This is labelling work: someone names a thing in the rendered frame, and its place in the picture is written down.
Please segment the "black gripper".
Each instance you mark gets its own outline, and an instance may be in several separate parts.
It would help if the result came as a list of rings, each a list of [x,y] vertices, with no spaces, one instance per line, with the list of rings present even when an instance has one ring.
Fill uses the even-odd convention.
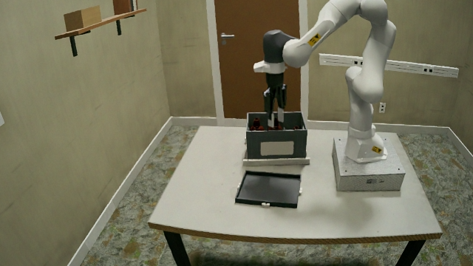
[[[275,98],[278,103],[278,121],[284,121],[283,109],[285,109],[285,106],[287,105],[287,85],[282,84],[284,83],[284,73],[282,72],[281,74],[273,75],[266,72],[266,83],[268,84],[268,90],[262,93],[264,96],[264,109],[265,112],[268,113],[268,125],[273,128],[273,108]]]

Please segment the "dark grey crate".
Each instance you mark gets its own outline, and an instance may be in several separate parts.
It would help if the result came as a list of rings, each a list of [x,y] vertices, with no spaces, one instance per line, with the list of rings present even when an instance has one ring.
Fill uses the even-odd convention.
[[[250,131],[254,118],[259,118],[264,131]],[[268,113],[247,113],[248,160],[306,157],[307,128],[303,120],[295,112],[284,112],[284,122],[279,121],[279,125],[282,130],[268,131]],[[294,126],[298,126],[299,130],[293,130]]]

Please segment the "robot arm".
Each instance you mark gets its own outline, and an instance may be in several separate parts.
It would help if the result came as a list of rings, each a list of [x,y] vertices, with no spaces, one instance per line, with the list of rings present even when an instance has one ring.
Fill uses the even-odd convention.
[[[294,68],[303,67],[311,53],[355,15],[371,20],[372,29],[362,53],[362,68],[351,66],[345,73],[350,122],[344,154],[357,163],[370,163],[387,159],[383,140],[372,124],[372,104],[384,96],[384,69],[396,34],[396,26],[388,20],[384,0],[330,0],[320,11],[315,27],[301,39],[281,30],[266,32],[263,36],[264,62],[254,64],[253,70],[277,75],[287,69],[285,63]]]

